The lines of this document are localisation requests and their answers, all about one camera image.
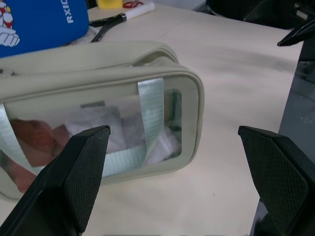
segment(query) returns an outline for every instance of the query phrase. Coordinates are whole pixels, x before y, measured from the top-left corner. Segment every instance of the light green strap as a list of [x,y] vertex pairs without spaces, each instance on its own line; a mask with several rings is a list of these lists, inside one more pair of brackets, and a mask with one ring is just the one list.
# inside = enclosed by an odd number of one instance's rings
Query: light green strap
[[163,78],[138,82],[138,91],[146,145],[106,155],[103,177],[141,167],[158,141],[158,137],[163,129]]
[[[138,82],[138,91],[146,136],[146,145],[106,155],[103,177],[141,167],[155,146],[163,129],[163,78]],[[32,167],[28,162],[15,137],[3,104],[0,104],[0,149],[9,158],[32,173],[38,174],[44,168]]]

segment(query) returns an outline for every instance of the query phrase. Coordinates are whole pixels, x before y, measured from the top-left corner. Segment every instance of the clear pouch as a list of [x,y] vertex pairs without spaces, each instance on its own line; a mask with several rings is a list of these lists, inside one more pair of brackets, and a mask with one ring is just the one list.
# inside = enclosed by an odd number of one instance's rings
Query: clear pouch
[[[39,111],[9,121],[28,162],[39,169],[56,158],[73,135],[89,128],[109,125],[111,135],[103,172],[106,177],[167,161],[181,154],[180,91],[164,91],[163,103],[162,128],[153,141],[154,145],[147,150],[147,155],[141,151],[144,147],[149,148],[149,138],[146,137],[139,95],[63,106],[56,110],[52,108],[47,112]],[[3,151],[0,152],[0,166],[22,193],[35,179],[35,174],[15,163]]]

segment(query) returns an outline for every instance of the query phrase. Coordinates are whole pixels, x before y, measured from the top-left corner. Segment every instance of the yellow object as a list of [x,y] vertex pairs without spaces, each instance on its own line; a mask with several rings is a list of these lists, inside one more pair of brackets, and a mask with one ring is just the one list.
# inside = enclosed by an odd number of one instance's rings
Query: yellow object
[[97,0],[99,9],[122,8],[123,0]]

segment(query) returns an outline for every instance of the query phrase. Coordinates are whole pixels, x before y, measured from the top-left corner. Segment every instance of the white table surface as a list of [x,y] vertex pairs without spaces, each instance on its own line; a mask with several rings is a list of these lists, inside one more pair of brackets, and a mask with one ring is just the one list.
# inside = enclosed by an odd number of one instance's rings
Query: white table surface
[[[90,11],[91,19],[120,10]],[[154,40],[177,53],[205,88],[200,146],[177,172],[101,186],[86,236],[249,234],[259,196],[239,125],[277,132],[301,44],[278,48],[287,31],[157,6],[103,40]],[[0,201],[0,223],[14,204]]]

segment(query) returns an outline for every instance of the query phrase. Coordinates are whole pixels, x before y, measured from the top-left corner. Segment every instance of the cartoon character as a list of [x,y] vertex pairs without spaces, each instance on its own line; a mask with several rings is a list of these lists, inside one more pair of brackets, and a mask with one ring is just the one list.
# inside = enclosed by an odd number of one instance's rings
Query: cartoon character
[[14,47],[20,42],[12,25],[11,9],[3,0],[0,0],[0,45]]

